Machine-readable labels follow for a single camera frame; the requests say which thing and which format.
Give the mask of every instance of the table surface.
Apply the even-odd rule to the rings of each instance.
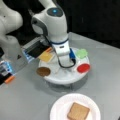
[[[101,120],[120,116],[120,49],[70,33],[70,46],[89,53],[91,71],[80,89],[98,105]],[[19,71],[9,85],[0,86],[0,120],[49,120],[54,102],[67,93],[52,91],[36,73],[36,59]]]

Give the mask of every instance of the black background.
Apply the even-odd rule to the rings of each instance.
[[[34,13],[42,11],[44,8],[38,0],[4,2],[23,17],[23,26],[11,33],[20,44],[37,36],[28,9]],[[120,48],[120,0],[57,0],[57,3],[66,14],[68,31]]]

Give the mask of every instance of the plate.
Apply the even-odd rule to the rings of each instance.
[[[69,120],[67,114],[74,102],[90,108],[86,120],[101,120],[100,110],[96,103],[91,98],[76,93],[67,94],[55,102],[50,112],[50,120]]]

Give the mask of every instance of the yellow object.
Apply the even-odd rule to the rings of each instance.
[[[38,58],[44,62],[49,62],[53,58],[53,54],[45,51]]]

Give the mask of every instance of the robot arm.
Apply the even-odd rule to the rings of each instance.
[[[51,0],[39,0],[39,2],[40,2],[45,8],[56,7],[56,5],[55,5]]]
[[[52,0],[39,1],[45,7],[45,10],[33,16],[33,29],[36,33],[43,34],[48,38],[56,51],[59,64],[65,68],[70,67],[70,48],[65,14]]]
[[[8,8],[3,0],[0,0],[0,47],[4,51],[4,60],[10,62],[13,72],[22,69],[27,60],[22,53],[18,40],[6,34],[17,30],[23,24],[21,15]]]

